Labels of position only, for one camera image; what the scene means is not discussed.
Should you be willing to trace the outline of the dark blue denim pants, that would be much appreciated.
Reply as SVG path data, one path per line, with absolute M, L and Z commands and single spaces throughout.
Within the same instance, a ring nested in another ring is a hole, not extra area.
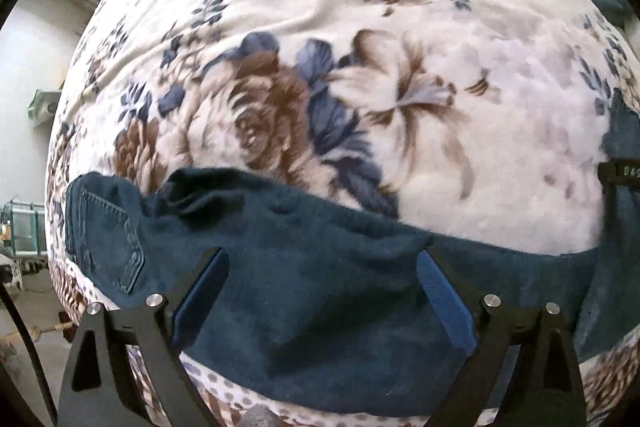
M 639 192 L 606 191 L 601 243 L 535 255 L 427 232 L 232 169 L 182 169 L 143 195 L 90 172 L 66 193 L 66 249 L 122 308 L 167 291 L 209 249 L 230 258 L 190 297 L 178 338 L 232 383 L 330 413 L 430 413 L 471 351 L 450 291 L 422 277 L 434 248 L 509 305 L 553 301 L 567 317 L 587 415 L 600 421 L 639 368 Z

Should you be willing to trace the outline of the green glass side table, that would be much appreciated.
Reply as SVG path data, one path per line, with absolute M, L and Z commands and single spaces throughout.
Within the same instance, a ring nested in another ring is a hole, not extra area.
M 44 206 L 7 202 L 1 208 L 1 251 L 10 259 L 47 256 Z

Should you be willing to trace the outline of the floral cream fleece blanket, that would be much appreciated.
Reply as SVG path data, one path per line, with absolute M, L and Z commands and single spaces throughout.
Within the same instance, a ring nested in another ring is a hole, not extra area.
M 247 171 L 459 239 L 515 288 L 585 273 L 576 348 L 591 426 L 639 373 L 639 195 L 601 162 L 639 156 L 639 57 L 593 0 L 101 0 L 55 115 L 52 282 L 104 301 L 66 251 L 66 188 L 143 194 L 175 170 Z

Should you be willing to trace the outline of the pale green wall fixture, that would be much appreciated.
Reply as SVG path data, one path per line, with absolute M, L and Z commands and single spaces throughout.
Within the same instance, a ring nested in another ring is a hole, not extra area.
M 28 119 L 34 127 L 53 119 L 60 98 L 60 90 L 47 91 L 37 89 L 35 91 L 32 101 L 27 107 Z

